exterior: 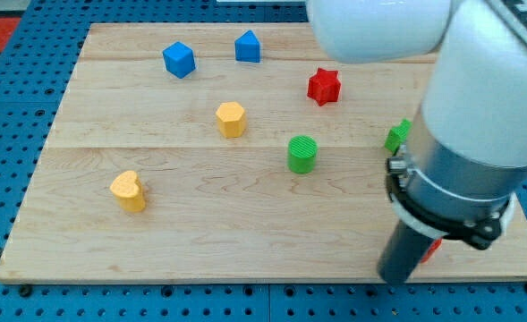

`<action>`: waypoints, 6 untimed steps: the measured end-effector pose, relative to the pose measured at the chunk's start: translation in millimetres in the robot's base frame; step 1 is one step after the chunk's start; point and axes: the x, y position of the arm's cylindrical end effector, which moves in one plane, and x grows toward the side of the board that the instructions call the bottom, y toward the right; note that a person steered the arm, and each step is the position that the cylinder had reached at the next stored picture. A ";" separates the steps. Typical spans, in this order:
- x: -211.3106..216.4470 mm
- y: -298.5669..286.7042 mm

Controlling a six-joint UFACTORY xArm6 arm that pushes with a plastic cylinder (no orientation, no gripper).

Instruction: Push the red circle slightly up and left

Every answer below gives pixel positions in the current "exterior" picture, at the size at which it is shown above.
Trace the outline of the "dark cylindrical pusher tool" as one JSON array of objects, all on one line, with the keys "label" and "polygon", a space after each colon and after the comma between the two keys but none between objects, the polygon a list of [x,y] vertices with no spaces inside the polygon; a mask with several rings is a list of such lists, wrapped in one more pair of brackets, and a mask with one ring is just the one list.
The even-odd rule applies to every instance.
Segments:
[{"label": "dark cylindrical pusher tool", "polygon": [[433,243],[399,220],[378,260],[379,276],[387,284],[403,284]]}]

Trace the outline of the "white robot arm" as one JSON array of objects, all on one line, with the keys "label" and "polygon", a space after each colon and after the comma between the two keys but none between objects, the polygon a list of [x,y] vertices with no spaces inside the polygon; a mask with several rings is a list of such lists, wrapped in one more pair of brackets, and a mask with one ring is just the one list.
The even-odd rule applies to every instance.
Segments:
[{"label": "white robot arm", "polygon": [[438,53],[406,141],[387,160],[399,220],[380,277],[406,281],[442,238],[487,249],[527,178],[527,1],[313,0],[306,11],[341,63]]}]

